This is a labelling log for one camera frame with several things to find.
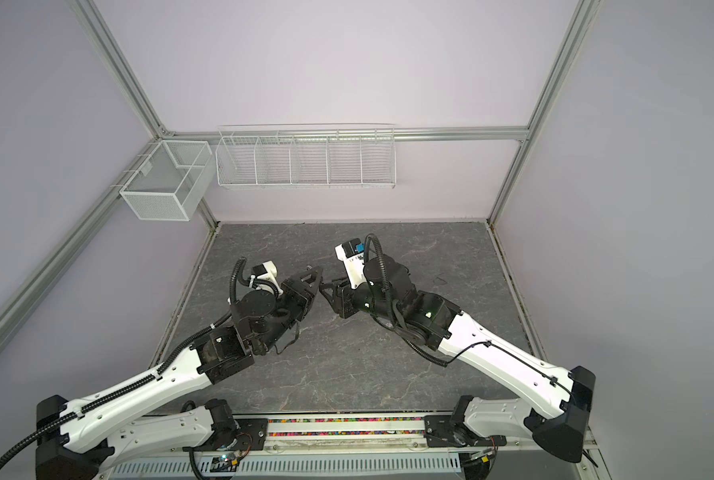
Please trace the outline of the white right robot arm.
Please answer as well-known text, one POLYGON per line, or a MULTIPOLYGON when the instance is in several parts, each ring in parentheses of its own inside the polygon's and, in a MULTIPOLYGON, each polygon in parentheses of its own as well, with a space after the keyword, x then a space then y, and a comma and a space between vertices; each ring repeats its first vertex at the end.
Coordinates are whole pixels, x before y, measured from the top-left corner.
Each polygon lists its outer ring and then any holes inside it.
POLYGON ((593 405, 595 374, 553 365, 504 340, 447 298, 418 289, 409 269, 384 253, 369 233, 335 248, 346 275, 321 285, 333 311, 347 319, 364 313, 425 360, 447 367, 460 361, 518 397, 500 412, 475 396, 459 399, 448 424, 456 446, 492 436, 529 437, 545 452, 578 463, 593 405))

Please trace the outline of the white mesh box basket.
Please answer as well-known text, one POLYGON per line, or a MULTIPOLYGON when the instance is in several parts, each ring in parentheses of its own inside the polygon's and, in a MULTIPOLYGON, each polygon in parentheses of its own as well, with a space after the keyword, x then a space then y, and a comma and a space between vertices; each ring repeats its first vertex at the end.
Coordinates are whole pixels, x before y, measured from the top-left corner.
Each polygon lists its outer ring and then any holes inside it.
POLYGON ((216 175, 206 141, 162 140, 120 189, 136 217, 145 221, 189 221, 216 175))

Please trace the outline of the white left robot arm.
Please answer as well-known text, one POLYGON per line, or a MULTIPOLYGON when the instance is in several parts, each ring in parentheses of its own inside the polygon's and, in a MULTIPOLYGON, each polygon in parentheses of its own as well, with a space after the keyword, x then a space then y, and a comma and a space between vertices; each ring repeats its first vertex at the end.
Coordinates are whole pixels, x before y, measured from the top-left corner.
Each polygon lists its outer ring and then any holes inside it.
POLYGON ((258 356, 279 353, 279 339, 299 329, 319 292, 322 268, 310 267, 278 282, 273 274, 243 278, 245 263, 239 258, 233 267, 228 311, 183 340, 161 363, 92 395, 41 401, 34 432, 0 456, 0 472, 35 444, 36 478, 93 479, 123 461, 124 448, 143 444, 131 430, 134 425, 169 427, 171 432, 156 442, 165 449, 230 446, 240 432, 224 400, 192 409, 193 422, 150 413, 241 372, 258 356))

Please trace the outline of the aluminium frame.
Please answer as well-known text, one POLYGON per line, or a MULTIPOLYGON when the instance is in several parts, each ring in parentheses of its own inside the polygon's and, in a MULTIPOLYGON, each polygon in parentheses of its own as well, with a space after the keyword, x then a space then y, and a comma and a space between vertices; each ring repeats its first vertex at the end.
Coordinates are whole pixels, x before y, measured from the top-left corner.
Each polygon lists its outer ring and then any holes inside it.
MULTIPOLYGON (((92 1, 71 1, 68 7, 77 17, 80 27, 98 51, 101 60, 109 67, 124 96, 131 103, 134 112, 141 116, 145 128, 151 133, 152 137, 141 152, 134 157, 127 170, 119 175, 114 185, 109 188, 109 191, 96 201, 94 206, 84 214, 62 242, 20 284, 13 296, 1 308, 0 354, 120 206, 122 201, 121 191, 124 183, 132 179, 135 169, 143 164, 148 154, 152 153, 156 147, 167 142, 222 141, 226 137, 223 131, 219 131, 216 134, 167 131, 166 127, 157 120, 153 107, 146 99, 142 87, 132 73, 95 3, 92 1)), ((499 190, 493 211, 488 216, 490 221, 494 221, 506 202, 522 161, 526 158, 528 144, 537 137, 544 117, 570 71, 571 64, 578 54, 580 45, 596 17, 599 7, 600 4, 597 1, 580 1, 577 3, 557 59, 540 94, 536 109, 525 126, 397 128, 390 125, 354 124, 349 126, 332 124, 320 129, 309 130, 304 128, 291 130, 263 128, 259 133, 261 136, 269 136, 273 139, 290 137, 294 140, 328 140, 330 142, 355 141, 363 138, 371 139, 380 135, 391 136, 397 142, 517 141, 520 144, 517 155, 507 172, 503 186, 499 190)))

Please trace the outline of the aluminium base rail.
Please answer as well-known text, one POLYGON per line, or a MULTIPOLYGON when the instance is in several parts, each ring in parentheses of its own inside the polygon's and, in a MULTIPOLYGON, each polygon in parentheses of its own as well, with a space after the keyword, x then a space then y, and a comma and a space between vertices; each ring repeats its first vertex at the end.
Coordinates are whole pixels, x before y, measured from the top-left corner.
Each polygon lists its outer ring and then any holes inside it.
POLYGON ((485 478, 503 453, 593 465, 584 430, 530 431, 521 400, 464 397, 453 411, 239 415, 211 440, 205 407, 144 416, 112 431, 91 479, 336 479, 425 475, 485 478))

